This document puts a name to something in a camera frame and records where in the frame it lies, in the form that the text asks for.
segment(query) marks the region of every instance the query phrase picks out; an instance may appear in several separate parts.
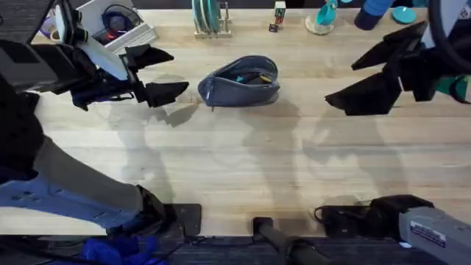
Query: small box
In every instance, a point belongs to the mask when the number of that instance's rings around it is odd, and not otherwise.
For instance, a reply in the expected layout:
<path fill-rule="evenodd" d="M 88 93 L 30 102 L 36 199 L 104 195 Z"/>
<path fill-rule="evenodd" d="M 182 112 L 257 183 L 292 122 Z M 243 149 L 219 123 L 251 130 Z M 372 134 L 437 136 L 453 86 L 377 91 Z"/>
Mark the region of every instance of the small box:
<path fill-rule="evenodd" d="M 275 24 L 281 24 L 283 22 L 284 18 L 275 18 Z"/>
<path fill-rule="evenodd" d="M 269 31 L 270 32 L 278 32 L 278 25 L 277 24 L 270 24 Z"/>
<path fill-rule="evenodd" d="M 286 12 L 286 3 L 284 1 L 275 2 L 275 17 L 284 18 Z"/>

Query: black mount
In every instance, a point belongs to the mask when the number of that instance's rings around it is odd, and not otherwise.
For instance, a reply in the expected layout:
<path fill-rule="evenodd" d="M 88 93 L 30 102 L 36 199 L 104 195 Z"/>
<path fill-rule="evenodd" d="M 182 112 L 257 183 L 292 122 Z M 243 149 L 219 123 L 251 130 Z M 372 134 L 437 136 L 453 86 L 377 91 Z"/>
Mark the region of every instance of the black mount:
<path fill-rule="evenodd" d="M 343 261 L 332 260 L 316 250 L 309 240 L 298 236 L 287 236 L 273 227 L 273 219 L 255 217 L 252 220 L 254 237 L 265 239 L 280 255 L 285 264 L 293 265 L 347 265 Z"/>

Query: teal object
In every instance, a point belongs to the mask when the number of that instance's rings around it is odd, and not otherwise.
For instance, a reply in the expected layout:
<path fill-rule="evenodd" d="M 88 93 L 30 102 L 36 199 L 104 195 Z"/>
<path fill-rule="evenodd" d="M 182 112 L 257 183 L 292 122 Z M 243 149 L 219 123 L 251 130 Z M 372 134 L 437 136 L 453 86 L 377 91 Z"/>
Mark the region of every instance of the teal object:
<path fill-rule="evenodd" d="M 208 22 L 214 32 L 219 31 L 219 3 L 217 0 L 208 0 Z"/>
<path fill-rule="evenodd" d="M 417 15 L 411 8 L 401 6 L 392 10 L 392 18 L 397 23 L 410 24 L 415 21 Z"/>
<path fill-rule="evenodd" d="M 336 20 L 337 1 L 330 0 L 325 4 L 316 17 L 316 23 L 323 26 L 329 26 Z"/>
<path fill-rule="evenodd" d="M 192 10 L 193 10 L 193 18 L 195 20 L 195 23 L 198 25 L 199 29 L 201 29 L 204 32 L 208 32 L 208 28 L 205 26 L 205 23 L 202 21 L 203 15 L 201 11 L 201 0 L 192 0 L 191 5 L 192 5 Z"/>
<path fill-rule="evenodd" d="M 428 0 L 412 0 L 414 7 L 427 7 Z"/>
<path fill-rule="evenodd" d="M 456 77 L 443 77 L 439 80 L 436 90 L 440 93 L 450 95 L 450 86 L 455 82 Z M 456 92 L 461 99 L 466 99 L 467 79 L 463 79 L 456 85 Z"/>

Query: wire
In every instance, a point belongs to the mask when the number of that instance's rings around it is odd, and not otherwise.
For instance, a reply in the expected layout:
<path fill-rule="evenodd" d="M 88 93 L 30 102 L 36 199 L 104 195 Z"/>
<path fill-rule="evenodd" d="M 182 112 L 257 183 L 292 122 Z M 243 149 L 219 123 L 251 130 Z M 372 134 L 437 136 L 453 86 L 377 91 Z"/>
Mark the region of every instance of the wire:
<path fill-rule="evenodd" d="M 442 21 L 442 1 L 430 0 L 428 6 L 428 20 L 430 22 L 433 42 L 441 58 L 450 67 L 462 74 L 471 73 L 471 63 L 463 59 L 447 40 L 445 31 L 443 30 Z"/>

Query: gray pouch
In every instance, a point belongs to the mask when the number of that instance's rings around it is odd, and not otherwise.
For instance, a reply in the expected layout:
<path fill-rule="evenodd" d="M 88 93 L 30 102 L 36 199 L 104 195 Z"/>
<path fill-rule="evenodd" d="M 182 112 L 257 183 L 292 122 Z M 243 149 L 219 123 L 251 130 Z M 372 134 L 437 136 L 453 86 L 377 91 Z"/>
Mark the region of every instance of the gray pouch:
<path fill-rule="evenodd" d="M 247 107 L 276 100 L 278 68 L 264 56 L 246 56 L 209 74 L 198 85 L 209 107 Z"/>

